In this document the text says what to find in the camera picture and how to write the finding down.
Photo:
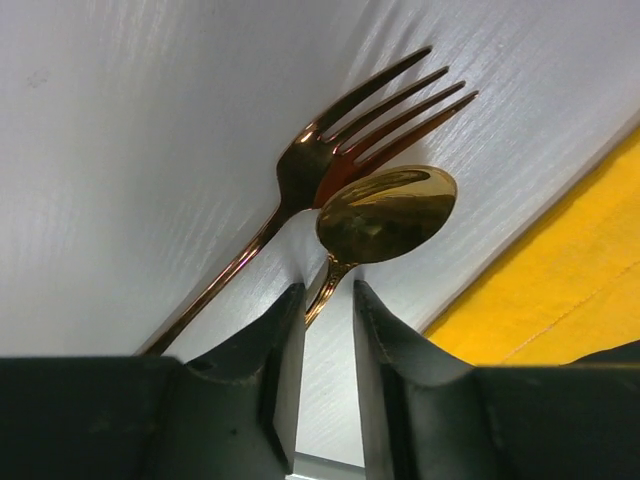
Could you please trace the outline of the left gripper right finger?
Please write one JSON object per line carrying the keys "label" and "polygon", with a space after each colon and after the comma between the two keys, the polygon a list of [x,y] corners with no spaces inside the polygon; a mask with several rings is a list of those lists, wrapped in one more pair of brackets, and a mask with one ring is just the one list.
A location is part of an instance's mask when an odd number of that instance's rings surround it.
{"label": "left gripper right finger", "polygon": [[472,366],[363,281],[353,328],[370,479],[635,479],[639,346],[565,366]]}

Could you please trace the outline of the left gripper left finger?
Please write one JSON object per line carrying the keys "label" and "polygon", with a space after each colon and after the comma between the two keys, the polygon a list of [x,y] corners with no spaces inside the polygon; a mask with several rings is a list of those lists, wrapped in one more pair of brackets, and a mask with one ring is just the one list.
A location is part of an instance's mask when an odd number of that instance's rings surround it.
{"label": "left gripper left finger", "polygon": [[305,290],[183,363],[5,358],[5,479],[282,479],[293,470]]}

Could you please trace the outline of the yellow Pikachu placemat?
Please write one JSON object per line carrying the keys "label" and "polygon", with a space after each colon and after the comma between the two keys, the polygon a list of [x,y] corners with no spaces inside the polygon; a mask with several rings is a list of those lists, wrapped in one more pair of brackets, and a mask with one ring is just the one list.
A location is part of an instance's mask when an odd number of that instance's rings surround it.
{"label": "yellow Pikachu placemat", "polygon": [[563,364],[639,338],[639,135],[501,254],[427,338],[472,364]]}

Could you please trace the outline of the rose gold spoon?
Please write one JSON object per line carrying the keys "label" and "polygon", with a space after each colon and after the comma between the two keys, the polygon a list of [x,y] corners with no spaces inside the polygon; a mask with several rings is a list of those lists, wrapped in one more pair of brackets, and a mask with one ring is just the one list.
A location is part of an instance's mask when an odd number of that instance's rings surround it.
{"label": "rose gold spoon", "polygon": [[424,165],[377,172],[335,193],[316,220],[327,260],[307,290],[305,326],[352,269],[398,258],[432,238],[449,219],[457,194],[449,173]]}

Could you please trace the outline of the rose gold fork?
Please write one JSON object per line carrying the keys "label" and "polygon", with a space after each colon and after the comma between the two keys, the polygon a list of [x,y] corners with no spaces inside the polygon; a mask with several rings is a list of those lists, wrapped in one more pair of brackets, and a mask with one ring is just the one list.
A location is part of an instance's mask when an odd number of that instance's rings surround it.
{"label": "rose gold fork", "polygon": [[350,90],[304,127],[288,145],[276,165],[279,187],[277,208],[249,243],[195,297],[174,312],[136,351],[138,355],[161,355],[195,317],[246,267],[296,214],[318,209],[338,190],[372,174],[395,156],[438,128],[477,98],[474,90],[430,116],[419,125],[362,158],[369,148],[424,111],[463,89],[459,81],[412,106],[346,148],[344,144],[374,120],[433,84],[449,71],[447,66],[415,81],[351,120],[329,136],[327,131],[356,106],[372,96],[432,51],[422,47]]}

